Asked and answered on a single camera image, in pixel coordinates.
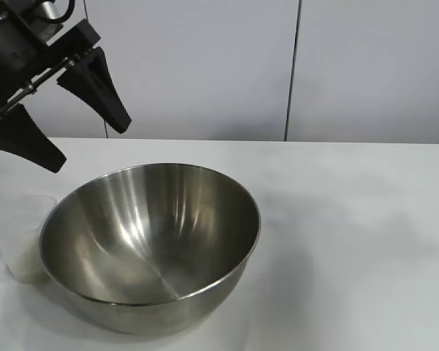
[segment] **white tabletop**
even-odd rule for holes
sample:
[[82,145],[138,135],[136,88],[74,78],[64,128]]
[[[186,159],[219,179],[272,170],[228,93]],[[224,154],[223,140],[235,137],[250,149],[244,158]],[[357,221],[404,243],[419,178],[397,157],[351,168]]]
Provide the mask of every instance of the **white tabletop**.
[[439,146],[55,139],[54,175],[0,152],[0,202],[62,199],[104,173],[202,165],[241,182],[262,236],[239,285],[195,330],[144,341],[99,329],[53,283],[0,263],[0,351],[439,351]]

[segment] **white wall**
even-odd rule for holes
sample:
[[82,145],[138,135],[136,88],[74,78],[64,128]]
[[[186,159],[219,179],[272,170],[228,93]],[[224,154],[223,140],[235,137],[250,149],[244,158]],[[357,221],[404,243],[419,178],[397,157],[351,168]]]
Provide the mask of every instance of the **white wall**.
[[87,5],[133,119],[121,137],[283,139],[298,0]]
[[439,143],[439,0],[303,0],[290,140]]

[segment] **transparent cup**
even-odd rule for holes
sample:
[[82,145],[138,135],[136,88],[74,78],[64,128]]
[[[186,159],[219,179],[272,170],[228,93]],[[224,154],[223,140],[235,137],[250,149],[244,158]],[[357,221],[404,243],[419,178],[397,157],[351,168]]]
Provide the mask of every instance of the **transparent cup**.
[[48,279],[39,252],[42,225],[57,201],[25,195],[0,205],[0,254],[13,278],[36,284]]

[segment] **bowl rim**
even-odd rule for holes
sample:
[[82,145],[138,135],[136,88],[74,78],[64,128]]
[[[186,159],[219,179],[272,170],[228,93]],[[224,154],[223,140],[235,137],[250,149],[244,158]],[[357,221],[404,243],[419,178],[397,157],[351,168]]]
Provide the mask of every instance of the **bowl rim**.
[[[48,265],[46,264],[45,260],[44,260],[44,254],[43,254],[43,249],[42,249],[42,240],[43,240],[43,236],[44,236],[44,232],[45,232],[45,228],[48,225],[48,222],[50,220],[50,218],[52,217],[52,215],[59,209],[60,205],[62,203],[64,203],[68,198],[70,198],[71,196],[73,196],[78,190],[82,189],[85,186],[89,186],[93,183],[95,183],[96,181],[106,178],[108,176],[117,174],[117,173],[122,173],[122,172],[127,172],[128,170],[132,170],[132,169],[136,169],[136,168],[144,168],[144,167],[150,167],[150,166],[187,166],[187,167],[193,167],[193,168],[198,168],[201,170],[207,170],[209,172],[213,172],[216,173],[220,176],[224,176],[227,179],[229,179],[230,181],[232,181],[233,183],[235,183],[237,186],[239,186],[239,188],[245,192],[245,194],[247,194],[247,196],[249,197],[249,199],[252,201],[252,204],[255,207],[255,210],[257,212],[257,217],[258,217],[258,228],[257,228],[257,234],[255,236],[255,240],[252,243],[252,246],[250,248],[250,250],[247,252],[247,254],[244,256],[244,258],[241,260],[241,262],[239,262],[233,269],[231,269],[227,274],[225,274],[224,276],[222,276],[221,278],[217,279],[216,281],[212,282],[211,284],[206,285],[205,287],[202,287],[201,289],[198,289],[196,291],[191,292],[190,294],[186,294],[183,296],[179,296],[178,298],[173,298],[171,300],[166,300],[166,301],[161,301],[161,302],[149,302],[149,303],[121,303],[121,302],[113,302],[113,301],[107,301],[107,300],[102,300],[99,298],[92,298],[91,296],[87,296],[85,294],[82,294],[80,292],[77,292],[71,288],[69,288],[68,286],[66,286],[64,283],[60,282],[59,279],[57,279],[51,272],[50,269],[48,267]],[[126,307],[143,307],[143,306],[162,306],[162,305],[166,305],[169,303],[174,303],[177,301],[182,301],[188,298],[193,298],[196,295],[200,295],[201,293],[210,290],[213,287],[216,287],[217,285],[221,284],[222,282],[224,282],[225,280],[229,279],[232,275],[234,275],[239,269],[242,268],[243,265],[247,264],[248,259],[250,258],[250,256],[252,255],[252,253],[255,250],[255,247],[258,244],[258,239],[260,237],[261,234],[261,229],[262,229],[262,218],[260,215],[260,209],[257,205],[257,202],[255,201],[255,198],[252,196],[252,194],[249,192],[249,190],[247,190],[241,183],[239,183],[236,179],[230,177],[229,175],[226,175],[220,171],[217,170],[213,170],[211,168],[208,167],[204,167],[204,166],[200,166],[200,165],[193,165],[193,164],[188,164],[188,163],[175,163],[175,162],[159,162],[159,163],[146,163],[146,164],[142,164],[142,165],[136,165],[136,166],[130,166],[130,167],[126,167],[126,168],[122,168],[120,170],[115,170],[113,172],[109,172],[106,173],[104,175],[101,175],[99,177],[96,177],[90,181],[87,181],[86,183],[80,185],[78,188],[76,188],[75,190],[71,191],[67,196],[65,196],[61,201],[59,201],[53,208],[52,210],[49,212],[49,214],[47,215],[44,224],[41,226],[41,230],[40,230],[40,236],[39,236],[39,253],[40,253],[40,259],[42,262],[42,266],[45,269],[45,272],[47,273],[47,275],[49,275],[50,278],[52,278],[52,280],[57,283],[60,287],[62,287],[65,291],[67,291],[68,293],[72,294],[72,295],[76,295],[79,296],[80,298],[87,300],[87,301],[91,301],[94,303],[100,303],[103,305],[108,305],[108,306],[126,306]]]

